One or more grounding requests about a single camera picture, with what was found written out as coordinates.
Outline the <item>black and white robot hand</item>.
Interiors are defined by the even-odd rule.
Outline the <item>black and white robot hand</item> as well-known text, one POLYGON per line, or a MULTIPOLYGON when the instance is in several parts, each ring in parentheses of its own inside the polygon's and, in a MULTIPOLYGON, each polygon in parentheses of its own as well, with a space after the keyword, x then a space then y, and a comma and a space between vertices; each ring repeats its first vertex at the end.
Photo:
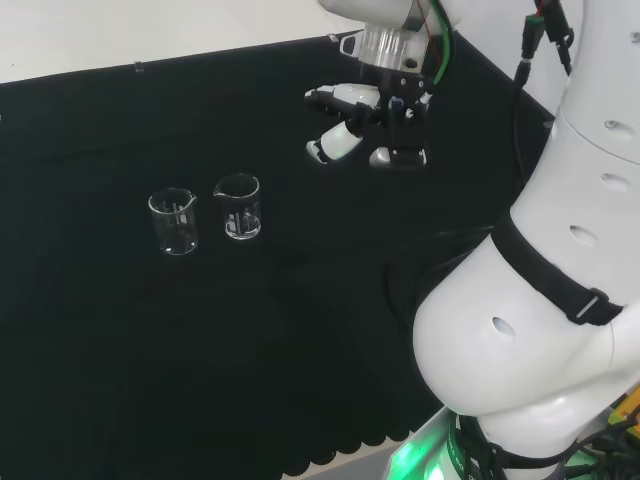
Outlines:
POLYGON ((374 127, 387 136, 369 155, 378 169, 422 169, 430 152, 425 138, 432 83, 423 76, 384 73, 380 84, 322 85, 304 95, 305 103, 335 116, 339 123, 306 143, 308 155, 321 165, 349 157, 374 127))

